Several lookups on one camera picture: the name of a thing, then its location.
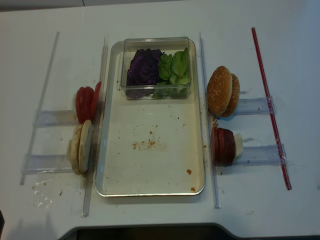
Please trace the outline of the bun slice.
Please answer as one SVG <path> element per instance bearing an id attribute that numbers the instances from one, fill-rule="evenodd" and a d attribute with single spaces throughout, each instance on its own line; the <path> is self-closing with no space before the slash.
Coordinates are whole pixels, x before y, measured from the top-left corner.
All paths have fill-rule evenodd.
<path id="1" fill-rule="evenodd" d="M 66 151 L 66 158 L 71 163 L 72 171 L 80 174 L 79 170 L 79 146 L 83 125 L 78 125 L 73 132 L 72 139 L 69 141 Z"/>
<path id="2" fill-rule="evenodd" d="M 93 125 L 91 120 L 86 120 L 82 126 L 79 152 L 78 152 L 78 166 L 81 173 L 85 173 L 89 168 L 90 149 L 93 137 Z"/>

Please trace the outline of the green lettuce leaves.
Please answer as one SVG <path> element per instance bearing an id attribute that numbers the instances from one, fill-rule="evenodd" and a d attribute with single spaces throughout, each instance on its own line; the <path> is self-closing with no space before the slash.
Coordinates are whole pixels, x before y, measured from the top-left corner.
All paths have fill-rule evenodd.
<path id="1" fill-rule="evenodd" d="M 174 54 L 163 53 L 158 63 L 159 81 L 152 94 L 153 99 L 186 98 L 189 94 L 189 50 Z"/>

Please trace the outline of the sliced red meat patties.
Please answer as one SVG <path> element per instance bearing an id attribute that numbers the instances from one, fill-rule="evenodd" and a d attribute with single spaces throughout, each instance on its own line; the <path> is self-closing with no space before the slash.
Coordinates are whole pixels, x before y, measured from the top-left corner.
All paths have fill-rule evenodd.
<path id="1" fill-rule="evenodd" d="M 231 130 L 213 127 L 211 130 L 211 148 L 213 163 L 220 167 L 229 167 L 236 158 L 236 143 Z"/>

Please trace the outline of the red tomato slices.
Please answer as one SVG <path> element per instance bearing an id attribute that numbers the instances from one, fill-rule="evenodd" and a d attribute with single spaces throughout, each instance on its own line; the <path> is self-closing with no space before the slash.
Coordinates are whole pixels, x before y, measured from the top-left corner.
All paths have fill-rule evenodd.
<path id="1" fill-rule="evenodd" d="M 76 116 L 80 124 L 83 124 L 86 120 L 93 121 L 95 119 L 101 85 L 102 82 L 99 81 L 95 89 L 86 86 L 77 90 L 74 103 Z"/>

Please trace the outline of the metal baking tray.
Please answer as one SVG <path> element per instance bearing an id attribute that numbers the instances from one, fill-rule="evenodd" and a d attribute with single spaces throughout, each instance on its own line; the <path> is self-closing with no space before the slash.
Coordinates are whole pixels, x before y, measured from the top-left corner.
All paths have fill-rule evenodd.
<path id="1" fill-rule="evenodd" d="M 140 49 L 168 55 L 188 49 L 191 82 L 178 87 L 186 97 L 130 99 L 147 89 L 127 85 L 127 71 Z M 187 37 L 126 39 L 111 48 L 95 177 L 101 196 L 194 196 L 203 190 L 198 86 L 196 46 Z"/>

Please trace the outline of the purple cabbage leaf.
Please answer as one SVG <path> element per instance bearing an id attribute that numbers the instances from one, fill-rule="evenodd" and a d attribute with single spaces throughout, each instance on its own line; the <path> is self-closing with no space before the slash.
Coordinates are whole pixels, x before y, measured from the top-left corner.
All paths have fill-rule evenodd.
<path id="1" fill-rule="evenodd" d="M 159 81 L 158 63 L 162 56 L 160 49 L 139 49 L 130 62 L 126 86 L 154 86 Z"/>

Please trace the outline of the clear plastic container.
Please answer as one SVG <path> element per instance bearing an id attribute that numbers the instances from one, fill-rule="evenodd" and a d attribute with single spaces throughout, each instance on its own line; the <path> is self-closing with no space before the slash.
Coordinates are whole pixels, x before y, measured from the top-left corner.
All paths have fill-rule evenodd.
<path id="1" fill-rule="evenodd" d="M 185 99 L 190 95 L 195 45 L 188 37 L 126 39 L 121 57 L 117 89 L 128 100 Z"/>

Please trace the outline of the front sesame bun top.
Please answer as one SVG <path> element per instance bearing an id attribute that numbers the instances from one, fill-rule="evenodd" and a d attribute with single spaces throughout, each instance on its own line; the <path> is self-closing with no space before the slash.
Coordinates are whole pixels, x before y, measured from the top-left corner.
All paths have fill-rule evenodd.
<path id="1" fill-rule="evenodd" d="M 209 79 L 206 88 L 208 110 L 221 116 L 229 105 L 232 95 L 232 75 L 228 68 L 219 66 Z"/>

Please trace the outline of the sesame bun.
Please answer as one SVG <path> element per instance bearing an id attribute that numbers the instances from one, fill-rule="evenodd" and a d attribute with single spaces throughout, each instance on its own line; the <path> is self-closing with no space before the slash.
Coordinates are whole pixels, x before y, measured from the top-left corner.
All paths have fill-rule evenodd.
<path id="1" fill-rule="evenodd" d="M 229 105 L 232 95 L 232 75 L 228 68 L 219 66 L 209 79 L 206 88 L 208 110 L 221 116 Z"/>
<path id="2" fill-rule="evenodd" d="M 228 106 L 225 112 L 221 115 L 221 117 L 227 118 L 231 116 L 236 110 L 240 98 L 240 82 L 238 77 L 235 74 L 231 74 L 232 76 L 232 91 L 231 98 L 229 100 Z"/>

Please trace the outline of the rear sesame bun top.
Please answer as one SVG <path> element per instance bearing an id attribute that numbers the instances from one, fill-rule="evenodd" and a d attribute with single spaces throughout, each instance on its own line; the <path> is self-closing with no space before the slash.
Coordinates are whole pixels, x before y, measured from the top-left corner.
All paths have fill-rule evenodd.
<path id="1" fill-rule="evenodd" d="M 231 98 L 229 100 L 228 106 L 225 112 L 221 115 L 221 117 L 227 118 L 231 116 L 236 110 L 240 98 L 240 82 L 238 77 L 235 74 L 231 74 L 232 76 L 232 91 Z"/>

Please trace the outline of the clear channel upper right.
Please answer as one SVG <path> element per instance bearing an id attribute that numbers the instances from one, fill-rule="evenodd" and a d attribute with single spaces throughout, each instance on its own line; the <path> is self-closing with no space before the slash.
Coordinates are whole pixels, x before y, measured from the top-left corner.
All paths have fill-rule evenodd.
<path id="1" fill-rule="evenodd" d="M 269 115 L 274 114 L 276 108 L 273 98 L 259 97 L 252 99 L 239 99 L 233 115 Z"/>

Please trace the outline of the clear channel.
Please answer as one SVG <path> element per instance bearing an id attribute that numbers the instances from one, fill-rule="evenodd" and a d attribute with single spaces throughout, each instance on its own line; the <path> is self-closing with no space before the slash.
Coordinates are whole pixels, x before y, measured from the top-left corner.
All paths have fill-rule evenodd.
<path id="1" fill-rule="evenodd" d="M 72 173 L 72 165 L 65 154 L 26 154 L 20 172 L 26 175 L 44 173 Z"/>
<path id="2" fill-rule="evenodd" d="M 233 166 L 280 166 L 287 163 L 283 144 L 246 146 Z"/>
<path id="3" fill-rule="evenodd" d="M 269 115 L 274 114 L 276 108 L 273 98 L 259 97 L 252 99 L 239 99 L 233 115 Z"/>
<path id="4" fill-rule="evenodd" d="M 36 111 L 32 126 L 35 128 L 76 126 L 78 119 L 72 110 Z"/>

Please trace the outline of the clear channel upper left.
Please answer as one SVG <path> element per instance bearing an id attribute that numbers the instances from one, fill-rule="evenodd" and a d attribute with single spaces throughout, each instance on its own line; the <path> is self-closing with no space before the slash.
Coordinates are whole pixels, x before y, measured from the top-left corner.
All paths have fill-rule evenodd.
<path id="1" fill-rule="evenodd" d="M 72 110 L 36 111 L 32 126 L 35 128 L 76 126 L 78 119 Z"/>

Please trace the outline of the clear channel lower right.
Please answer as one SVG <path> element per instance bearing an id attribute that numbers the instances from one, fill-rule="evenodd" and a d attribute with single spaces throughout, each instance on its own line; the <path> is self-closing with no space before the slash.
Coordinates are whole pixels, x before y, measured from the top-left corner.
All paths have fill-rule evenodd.
<path id="1" fill-rule="evenodd" d="M 280 166 L 287 163 L 283 144 L 246 146 L 233 166 Z"/>

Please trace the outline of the black monitor edge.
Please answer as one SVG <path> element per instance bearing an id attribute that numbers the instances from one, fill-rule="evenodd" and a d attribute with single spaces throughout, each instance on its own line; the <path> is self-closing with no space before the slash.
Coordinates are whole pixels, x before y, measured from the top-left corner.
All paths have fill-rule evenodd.
<path id="1" fill-rule="evenodd" d="M 248 240 L 220 225 L 171 224 L 145 226 L 80 227 L 61 240 Z"/>

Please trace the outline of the clear channel lower left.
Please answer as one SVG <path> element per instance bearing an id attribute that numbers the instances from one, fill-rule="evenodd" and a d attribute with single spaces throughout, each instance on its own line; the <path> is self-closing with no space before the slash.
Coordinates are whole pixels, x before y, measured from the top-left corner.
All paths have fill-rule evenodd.
<path id="1" fill-rule="evenodd" d="M 65 154 L 26 154 L 20 172 L 26 175 L 44 173 L 72 173 L 72 165 Z"/>

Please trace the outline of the clear rail left of tray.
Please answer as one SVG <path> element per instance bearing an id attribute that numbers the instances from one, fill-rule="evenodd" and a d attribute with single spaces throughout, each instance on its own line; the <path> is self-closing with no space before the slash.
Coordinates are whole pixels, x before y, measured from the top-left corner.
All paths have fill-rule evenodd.
<path id="1" fill-rule="evenodd" d="M 91 194 L 93 189 L 93 181 L 95 174 L 95 165 L 97 161 L 97 156 L 99 153 L 99 144 L 100 144 L 100 127 L 103 122 L 102 117 L 102 109 L 104 108 L 105 100 L 104 100 L 104 85 L 106 79 L 106 68 L 107 68 L 107 60 L 108 60 L 108 51 L 109 51 L 109 35 L 104 36 L 102 54 L 101 54 L 101 66 L 100 66 L 100 74 L 99 74 L 99 82 L 101 83 L 101 87 L 99 90 L 99 96 L 96 106 L 96 115 L 93 123 L 93 136 L 92 143 L 90 148 L 90 158 L 89 158 L 89 166 L 86 176 L 86 185 L 84 191 L 83 198 L 83 207 L 81 217 L 85 218 L 89 216 L 90 212 L 90 203 L 91 203 Z"/>

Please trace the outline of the clear rail of tray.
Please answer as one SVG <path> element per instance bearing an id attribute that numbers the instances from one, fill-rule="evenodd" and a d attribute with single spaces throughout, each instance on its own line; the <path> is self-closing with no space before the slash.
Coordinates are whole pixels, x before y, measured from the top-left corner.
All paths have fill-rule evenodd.
<path id="1" fill-rule="evenodd" d="M 209 143 L 209 164 L 210 164 L 210 175 L 211 175 L 211 185 L 212 185 L 212 197 L 213 197 L 213 207 L 215 209 L 221 209 L 221 199 L 219 196 L 219 186 L 217 181 L 217 171 L 214 164 L 214 151 L 212 150 L 212 119 L 208 110 L 207 102 L 207 75 L 206 75 L 206 64 L 205 64 L 205 52 L 204 52 L 204 41 L 202 39 L 201 32 L 199 32 L 199 49 L 200 49 L 200 62 L 201 62 L 201 74 L 203 80 L 203 90 L 204 90 L 204 103 L 205 103 L 205 115 L 207 120 L 207 137 Z"/>
<path id="2" fill-rule="evenodd" d="M 102 54 L 101 54 L 101 66 L 100 66 L 100 74 L 99 74 L 99 82 L 101 83 L 101 87 L 99 90 L 99 96 L 96 106 L 96 115 L 93 123 L 93 136 L 92 143 L 90 148 L 90 158 L 89 158 L 89 166 L 86 176 L 86 185 L 84 191 L 83 198 L 83 207 L 81 217 L 85 218 L 89 216 L 90 212 L 90 203 L 91 203 L 91 194 L 93 189 L 93 181 L 95 174 L 95 165 L 97 161 L 97 156 L 99 153 L 99 144 L 100 144 L 100 127 L 103 122 L 102 117 L 102 109 L 104 108 L 105 100 L 104 100 L 104 85 L 106 79 L 106 68 L 107 68 L 107 60 L 108 60 L 108 51 L 109 51 L 109 35 L 104 36 Z"/>

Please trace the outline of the clear rail right of tray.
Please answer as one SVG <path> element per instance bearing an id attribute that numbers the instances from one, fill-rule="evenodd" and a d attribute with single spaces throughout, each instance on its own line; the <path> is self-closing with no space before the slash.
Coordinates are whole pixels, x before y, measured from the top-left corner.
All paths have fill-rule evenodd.
<path id="1" fill-rule="evenodd" d="M 213 207 L 215 209 L 221 209 L 221 199 L 219 196 L 219 186 L 217 181 L 217 171 L 214 164 L 214 151 L 212 150 L 212 119 L 208 110 L 207 102 L 207 75 L 206 75 L 206 64 L 205 64 L 205 52 L 204 52 L 204 41 L 202 39 L 201 32 L 199 32 L 199 49 L 200 49 L 200 62 L 201 62 L 201 74 L 203 80 L 203 90 L 204 90 L 204 103 L 205 103 L 205 115 L 207 120 L 207 137 L 209 143 L 209 164 L 210 164 L 210 175 L 211 175 L 211 185 L 212 185 L 212 197 L 213 197 Z"/>

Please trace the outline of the red plastic rail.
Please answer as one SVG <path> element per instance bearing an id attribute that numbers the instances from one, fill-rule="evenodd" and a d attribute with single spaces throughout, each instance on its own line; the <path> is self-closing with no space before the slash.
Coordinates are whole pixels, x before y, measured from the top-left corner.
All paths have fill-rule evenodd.
<path id="1" fill-rule="evenodd" d="M 286 156 L 285 148 L 282 144 L 279 130 L 278 130 L 278 126 L 277 126 L 277 121 L 276 121 L 276 116 L 275 116 L 276 110 L 274 107 L 273 98 L 272 98 L 270 91 L 269 91 L 269 86 L 268 86 L 268 82 L 267 82 L 267 77 L 266 77 L 266 73 L 265 73 L 265 69 L 264 69 L 264 65 L 263 65 L 262 55 L 261 55 L 258 36 L 257 36 L 255 27 L 251 28 L 251 33 L 252 33 L 252 37 L 253 37 L 253 42 L 254 42 L 254 47 L 255 47 L 256 56 L 257 56 L 257 60 L 258 60 L 261 79 L 262 79 L 262 83 L 263 83 L 264 93 L 265 93 L 265 96 L 267 99 L 267 105 L 268 105 L 268 109 L 269 109 L 269 115 L 270 115 L 270 120 L 271 120 L 271 124 L 272 124 L 275 143 L 277 146 L 278 156 L 280 159 L 280 168 L 281 168 L 283 180 L 285 183 L 285 187 L 288 191 L 290 191 L 290 190 L 292 190 L 292 185 L 291 185 L 291 181 L 290 181 L 290 177 L 289 177 L 289 173 L 288 173 L 288 169 L 287 169 L 287 163 L 286 163 L 287 156 Z"/>

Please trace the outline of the clear rail far left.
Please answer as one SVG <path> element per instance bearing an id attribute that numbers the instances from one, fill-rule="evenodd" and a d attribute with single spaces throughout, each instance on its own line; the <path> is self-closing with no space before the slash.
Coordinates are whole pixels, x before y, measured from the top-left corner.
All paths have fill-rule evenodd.
<path id="1" fill-rule="evenodd" d="M 60 31 L 57 31 L 56 35 L 55 35 L 55 39 L 54 39 L 48 67 L 46 70 L 46 75 L 45 75 L 40 99 L 39 99 L 37 110 L 35 111 L 35 116 L 34 116 L 33 122 L 32 122 L 32 132 L 31 132 L 28 150 L 27 150 L 27 153 L 24 157 L 24 162 L 21 167 L 23 167 L 25 165 L 25 163 L 28 162 L 27 158 L 32 153 L 32 149 L 33 149 L 33 145 L 34 145 L 35 137 L 36 137 L 36 123 L 39 120 L 40 113 L 43 109 L 43 104 L 44 104 L 44 100 L 45 100 L 45 96 L 46 96 L 46 92 L 47 92 L 47 88 L 48 88 L 48 83 L 50 80 L 50 75 L 51 75 L 51 71 L 52 71 L 52 67 L 53 67 L 53 63 L 54 63 L 54 59 L 55 59 L 55 55 L 56 55 L 56 50 L 57 50 L 57 46 L 58 46 L 58 42 L 59 42 L 59 38 L 60 38 L 60 33 L 61 33 Z"/>

